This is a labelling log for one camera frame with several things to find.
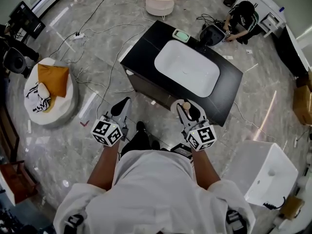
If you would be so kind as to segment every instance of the white bean bag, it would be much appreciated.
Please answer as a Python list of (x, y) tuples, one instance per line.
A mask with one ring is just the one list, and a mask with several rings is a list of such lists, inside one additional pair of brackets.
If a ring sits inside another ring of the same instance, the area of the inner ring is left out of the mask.
[[(51, 58), (45, 58), (39, 62), (43, 65), (48, 66), (59, 66), (66, 67), (67, 64), (64, 62), (60, 62), (57, 60), (53, 60)], [(33, 70), (30, 73), (28, 80), (26, 81), (24, 94), (27, 94), (28, 91), (36, 85), (38, 82), (38, 65), (36, 64)], [(54, 107), (50, 112), (33, 112), (33, 107), (27, 101), (28, 98), (24, 97), (24, 105), (27, 110), (27, 113), (30, 119), (46, 128), (53, 128), (63, 125), (73, 114), (74, 110), (78, 105), (78, 86), (77, 82), (69, 70), (69, 75), (67, 79), (67, 87), (66, 87), (66, 97), (57, 97), (55, 101)]]

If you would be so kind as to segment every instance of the white rectangular basin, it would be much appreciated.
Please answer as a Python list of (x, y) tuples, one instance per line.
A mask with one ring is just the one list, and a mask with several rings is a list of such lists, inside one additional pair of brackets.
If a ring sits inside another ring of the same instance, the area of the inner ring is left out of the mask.
[(154, 61), (155, 68), (199, 97), (209, 96), (219, 78), (218, 66), (184, 43), (166, 43)]
[(251, 204), (281, 206), (298, 176), (283, 150), (276, 143), (246, 140), (235, 152), (223, 178), (234, 181)]

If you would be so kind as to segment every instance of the tiled floor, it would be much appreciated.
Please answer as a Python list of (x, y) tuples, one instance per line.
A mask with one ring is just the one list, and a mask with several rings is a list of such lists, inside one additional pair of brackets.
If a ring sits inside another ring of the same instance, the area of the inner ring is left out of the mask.
[[(83, 25), (100, 1), (60, 0), (42, 19), (46, 28), (36, 40), (29, 39), (28, 46), (40, 52), (43, 57), (50, 56), (64, 38)], [(229, 9), (222, 2), (223, 0), (177, 0), (173, 13), (166, 17), (165, 22), (196, 37), (203, 24), (202, 21), (197, 21), (196, 17), (202, 13), (210, 14), (219, 20), (225, 18)], [(144, 0), (105, 0), (84, 29), (103, 31), (127, 22), (143, 24), (148, 28), (152, 22), (142, 17), (141, 10), (144, 6)], [(63, 16), (54, 25), (50, 25), (62, 11), (65, 11)], [(145, 9), (143, 13), (146, 18), (158, 19), (148, 15)], [(80, 80), (107, 84), (111, 65), (124, 41), (141, 29), (141, 26), (124, 25), (100, 34), (88, 30), (85, 31), (88, 36), (87, 42), (86, 39), (69, 40), (68, 45), (63, 44), (52, 58), (76, 61), (83, 52), (81, 45), (85, 42), (82, 58), (76, 65), (71, 64), (73, 72), (77, 74), (80, 68), (84, 68)], [(121, 53), (130, 45), (134, 45), (141, 36), (142, 34), (126, 43)], [(253, 54), (247, 54), (246, 49), (251, 49)], [(247, 46), (236, 41), (222, 43), (215, 46), (214, 50), (221, 55), (233, 56), (230, 62), (245, 72), (235, 99), (245, 119), (261, 126), (274, 98), (272, 110), (263, 127), (264, 132), (271, 137), (260, 132), (257, 140), (274, 141), (281, 148), (285, 148), (285, 153), (299, 170), (299, 174), (302, 173), (305, 154), (308, 151), (308, 133), (303, 135), (296, 148), (293, 144), (296, 136), (304, 133), (307, 127), (300, 125), (292, 111), (294, 80), (279, 59), (271, 37), (255, 36)], [(73, 183), (86, 182), (102, 151), (102, 146), (90, 135), (90, 129), (96, 119), (96, 108), (102, 100), (105, 89), (90, 83), (79, 84), (80, 102), (72, 119), (63, 127), (54, 130), (46, 130), (32, 124), (32, 133), (29, 134), (27, 133), (29, 117), (23, 105), (25, 79), (15, 74), (10, 78), (7, 100), (11, 117), (20, 136), (18, 158), (25, 159), (27, 167), (41, 184), (41, 193), (56, 208)], [(112, 71), (110, 90), (131, 89), (117, 61)], [(79, 112), (94, 92), (98, 95), (83, 117), (79, 118)], [(104, 112), (109, 104), (125, 96), (133, 99), (132, 114), (127, 119), (130, 128), (128, 138), (134, 136), (136, 122), (143, 120), (152, 137), (160, 140), (161, 146), (173, 147), (183, 141), (180, 133), (182, 125), (178, 118), (160, 105), (152, 105), (149, 98), (134, 91), (124, 94), (107, 92), (99, 114)], [(87, 126), (83, 127), (80, 122), (86, 123), (88, 120)], [(245, 139), (255, 138), (257, 128), (242, 118), (234, 104), (224, 127), (215, 129), (218, 141), (207, 150), (207, 153), (217, 172), (222, 175), (234, 156), (236, 146)], [(64, 180), (69, 182), (69, 187), (63, 185)], [(253, 233), (265, 233), (277, 211), (257, 206), (253, 206), (253, 209), (257, 217)]]

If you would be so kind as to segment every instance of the black strap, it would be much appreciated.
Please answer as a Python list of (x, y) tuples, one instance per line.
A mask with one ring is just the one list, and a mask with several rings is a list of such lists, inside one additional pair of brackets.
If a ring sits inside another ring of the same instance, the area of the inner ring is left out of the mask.
[(65, 221), (64, 234), (76, 234), (77, 227), (82, 224), (84, 218), (80, 214), (72, 215)]
[(231, 226), (233, 234), (247, 234), (247, 223), (241, 214), (234, 210), (226, 212), (226, 221)]

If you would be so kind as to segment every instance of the hand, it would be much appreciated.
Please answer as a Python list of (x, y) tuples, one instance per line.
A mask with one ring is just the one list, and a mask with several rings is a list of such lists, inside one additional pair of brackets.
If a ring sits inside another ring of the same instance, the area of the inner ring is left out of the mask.
[(225, 24), (225, 25), (223, 26), (223, 29), (224, 29), (225, 31), (228, 31), (228, 30), (229, 30), (229, 26), (228, 26), (227, 24)]
[(235, 40), (237, 37), (236, 35), (230, 35), (228, 38), (226, 38), (225, 40), (226, 41), (232, 41), (232, 40)]

